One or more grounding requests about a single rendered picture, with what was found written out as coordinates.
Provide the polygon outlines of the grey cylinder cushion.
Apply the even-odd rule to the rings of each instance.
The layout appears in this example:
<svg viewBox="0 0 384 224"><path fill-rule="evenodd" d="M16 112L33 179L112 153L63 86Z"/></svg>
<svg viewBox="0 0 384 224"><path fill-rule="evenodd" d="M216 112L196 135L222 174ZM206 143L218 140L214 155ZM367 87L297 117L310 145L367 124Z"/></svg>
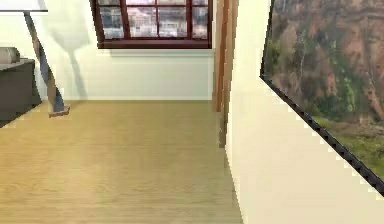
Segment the grey cylinder cushion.
<svg viewBox="0 0 384 224"><path fill-rule="evenodd" d="M0 47L0 64L13 64L20 61L20 52L16 47Z"/></svg>

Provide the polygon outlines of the dark grey cabinet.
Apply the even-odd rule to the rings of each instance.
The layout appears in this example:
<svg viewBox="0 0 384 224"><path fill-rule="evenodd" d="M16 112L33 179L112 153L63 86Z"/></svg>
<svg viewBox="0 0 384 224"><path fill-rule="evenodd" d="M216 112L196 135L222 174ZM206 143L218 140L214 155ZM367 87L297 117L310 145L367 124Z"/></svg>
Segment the dark grey cabinet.
<svg viewBox="0 0 384 224"><path fill-rule="evenodd" d="M36 79L35 61L0 64L0 128L42 103Z"/></svg>

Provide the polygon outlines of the black framed landscape picture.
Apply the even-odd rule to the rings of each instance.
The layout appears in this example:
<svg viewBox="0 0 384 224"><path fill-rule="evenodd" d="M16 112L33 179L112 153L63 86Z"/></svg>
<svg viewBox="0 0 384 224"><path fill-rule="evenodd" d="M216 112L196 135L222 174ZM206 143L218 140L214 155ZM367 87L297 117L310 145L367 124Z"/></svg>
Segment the black framed landscape picture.
<svg viewBox="0 0 384 224"><path fill-rule="evenodd" d="M260 77L384 197L384 0L271 0Z"/></svg>

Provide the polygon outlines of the brown wooden door frame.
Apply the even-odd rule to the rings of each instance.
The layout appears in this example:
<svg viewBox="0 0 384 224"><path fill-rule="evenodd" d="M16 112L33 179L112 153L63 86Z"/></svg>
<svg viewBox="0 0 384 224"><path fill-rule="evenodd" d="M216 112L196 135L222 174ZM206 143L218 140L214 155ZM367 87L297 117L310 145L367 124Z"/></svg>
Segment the brown wooden door frame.
<svg viewBox="0 0 384 224"><path fill-rule="evenodd" d="M213 71L213 109L220 114L218 144L226 146L239 0L217 0Z"/></svg>

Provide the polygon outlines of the dark red framed window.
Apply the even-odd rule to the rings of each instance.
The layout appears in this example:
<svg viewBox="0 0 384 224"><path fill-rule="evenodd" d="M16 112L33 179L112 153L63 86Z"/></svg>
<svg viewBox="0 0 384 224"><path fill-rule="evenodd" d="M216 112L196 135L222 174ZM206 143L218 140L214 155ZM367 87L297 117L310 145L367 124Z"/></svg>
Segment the dark red framed window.
<svg viewBox="0 0 384 224"><path fill-rule="evenodd" d="M213 0L89 0L99 49L210 49Z"/></svg>

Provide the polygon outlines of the white shade floor lamp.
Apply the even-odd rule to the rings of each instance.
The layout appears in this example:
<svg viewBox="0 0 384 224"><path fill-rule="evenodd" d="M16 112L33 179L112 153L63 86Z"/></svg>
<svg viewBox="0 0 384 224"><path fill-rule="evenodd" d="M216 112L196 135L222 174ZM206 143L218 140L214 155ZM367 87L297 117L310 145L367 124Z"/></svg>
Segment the white shade floor lamp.
<svg viewBox="0 0 384 224"><path fill-rule="evenodd" d="M45 0L0 0L0 13L22 13L28 28L33 50L39 62L40 74L47 88L47 99L51 105L49 117L68 115L70 107L64 104L60 90L56 86L55 78L49 66L45 50L41 44L35 27L32 13L47 13Z"/></svg>

